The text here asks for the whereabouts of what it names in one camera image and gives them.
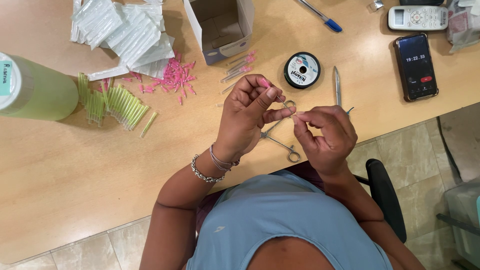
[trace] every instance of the black office chair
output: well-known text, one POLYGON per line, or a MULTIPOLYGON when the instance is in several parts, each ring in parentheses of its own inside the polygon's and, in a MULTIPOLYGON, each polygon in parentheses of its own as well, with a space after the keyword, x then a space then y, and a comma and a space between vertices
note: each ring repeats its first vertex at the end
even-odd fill
POLYGON ((405 230, 402 209, 400 209, 395 189, 384 165, 379 160, 369 159, 365 167, 367 168, 368 179, 357 175, 355 177, 360 183, 370 186, 372 199, 382 210, 385 221, 392 227, 402 243, 405 243, 407 231, 405 230))

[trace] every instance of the smartphone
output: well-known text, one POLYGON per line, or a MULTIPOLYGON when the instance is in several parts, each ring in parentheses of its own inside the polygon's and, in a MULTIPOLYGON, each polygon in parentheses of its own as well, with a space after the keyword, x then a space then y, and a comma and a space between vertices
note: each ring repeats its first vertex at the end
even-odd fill
POLYGON ((438 95, 427 34, 399 37, 394 48, 405 101, 438 95))

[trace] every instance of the green plastic bottle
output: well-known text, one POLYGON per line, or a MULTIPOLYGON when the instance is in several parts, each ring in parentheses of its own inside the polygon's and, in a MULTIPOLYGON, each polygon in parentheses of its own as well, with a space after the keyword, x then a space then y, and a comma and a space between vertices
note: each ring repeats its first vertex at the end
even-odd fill
POLYGON ((0 52, 0 116, 56 121, 77 104, 77 86, 69 76, 0 52))

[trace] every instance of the handwritten label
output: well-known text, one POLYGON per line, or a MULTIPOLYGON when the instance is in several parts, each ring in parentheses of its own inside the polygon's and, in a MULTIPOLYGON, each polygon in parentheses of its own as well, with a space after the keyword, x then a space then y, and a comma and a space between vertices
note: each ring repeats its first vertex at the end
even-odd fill
POLYGON ((10 78, 12 76, 12 61, 0 61, 0 96, 10 95, 10 78))

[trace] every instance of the red power button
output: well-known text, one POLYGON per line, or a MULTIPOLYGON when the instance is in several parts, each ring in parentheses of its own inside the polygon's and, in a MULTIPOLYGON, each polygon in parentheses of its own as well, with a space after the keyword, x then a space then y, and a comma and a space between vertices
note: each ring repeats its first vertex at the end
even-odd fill
POLYGON ((427 77, 423 77, 420 79, 421 82, 428 82, 428 81, 431 81, 432 80, 432 76, 427 76, 427 77))

